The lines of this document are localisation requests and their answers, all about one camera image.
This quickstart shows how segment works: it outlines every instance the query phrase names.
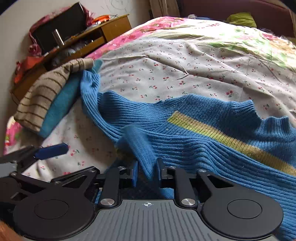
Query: striped cloth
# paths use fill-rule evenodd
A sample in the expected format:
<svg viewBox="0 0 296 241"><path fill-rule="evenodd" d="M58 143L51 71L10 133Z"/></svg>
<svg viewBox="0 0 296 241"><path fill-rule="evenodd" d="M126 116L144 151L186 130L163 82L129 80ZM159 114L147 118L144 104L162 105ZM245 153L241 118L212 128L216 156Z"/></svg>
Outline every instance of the striped cloth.
<svg viewBox="0 0 296 241"><path fill-rule="evenodd" d="M288 117L261 119L251 100L225 102L194 94L132 102L113 91L98 92L99 84L98 74L83 72L83 109L118 148L132 150L151 189L157 190L157 157L188 172L206 169L278 201L284 220L277 237L296 238L296 129ZM173 192L159 194L171 198Z"/></svg>
<svg viewBox="0 0 296 241"><path fill-rule="evenodd" d="M22 126L39 132L52 101L65 85L70 73L90 69L93 65L92 59L79 58L41 75L20 101L14 119Z"/></svg>

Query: beige striped garment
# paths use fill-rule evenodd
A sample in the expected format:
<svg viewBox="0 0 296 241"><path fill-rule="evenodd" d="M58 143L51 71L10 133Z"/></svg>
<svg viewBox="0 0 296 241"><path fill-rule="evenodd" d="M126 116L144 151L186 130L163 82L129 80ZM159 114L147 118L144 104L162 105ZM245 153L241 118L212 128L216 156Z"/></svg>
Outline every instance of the beige striped garment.
<svg viewBox="0 0 296 241"><path fill-rule="evenodd" d="M93 66L91 58L79 58L41 75L20 101L14 114L15 121L39 132L52 101L65 85L70 73Z"/></svg>

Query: orange object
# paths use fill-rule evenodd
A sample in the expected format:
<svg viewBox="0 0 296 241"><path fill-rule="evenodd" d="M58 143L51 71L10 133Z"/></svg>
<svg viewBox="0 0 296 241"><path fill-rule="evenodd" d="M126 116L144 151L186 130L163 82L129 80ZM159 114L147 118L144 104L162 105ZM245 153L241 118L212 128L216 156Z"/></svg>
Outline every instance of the orange object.
<svg viewBox="0 0 296 241"><path fill-rule="evenodd" d="M41 57L27 56L22 63L17 62L17 67L15 71L16 76L14 78L14 83L16 84L17 82L19 82L22 79L25 72L33 68L40 61L42 61L43 58L44 58L43 56Z"/></svg>
<svg viewBox="0 0 296 241"><path fill-rule="evenodd" d="M94 23L96 23L96 22L98 22L98 21L100 21L100 22L102 23L102 22L106 22L106 21L108 21L108 20L110 20L109 15L102 15L102 16L99 16L99 17L93 19L93 20L91 21L91 23L94 24Z"/></svg>

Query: purple headboard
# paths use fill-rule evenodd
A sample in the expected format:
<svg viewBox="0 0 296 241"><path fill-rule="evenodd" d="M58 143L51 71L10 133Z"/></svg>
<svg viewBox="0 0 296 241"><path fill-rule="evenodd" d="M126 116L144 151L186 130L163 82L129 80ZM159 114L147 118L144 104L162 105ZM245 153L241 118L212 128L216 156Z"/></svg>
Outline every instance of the purple headboard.
<svg viewBox="0 0 296 241"><path fill-rule="evenodd" d="M226 20L238 12L250 12L258 28L267 28L277 35L294 37L288 9L261 0L179 0L180 14L195 14L215 20Z"/></svg>

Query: blue sweater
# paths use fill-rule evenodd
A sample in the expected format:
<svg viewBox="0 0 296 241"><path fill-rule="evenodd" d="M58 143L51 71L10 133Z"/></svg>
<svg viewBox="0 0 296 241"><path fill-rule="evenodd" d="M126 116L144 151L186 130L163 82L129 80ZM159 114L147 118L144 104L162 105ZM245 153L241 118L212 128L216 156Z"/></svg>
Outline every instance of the blue sweater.
<svg viewBox="0 0 296 241"><path fill-rule="evenodd" d="M189 172L214 172L278 201L284 220L277 237L296 239L296 129L287 117L261 119L251 100L193 94L132 102L112 91L98 92L99 84L98 74L83 72L84 111L119 148L133 151L150 180L157 157Z"/></svg>

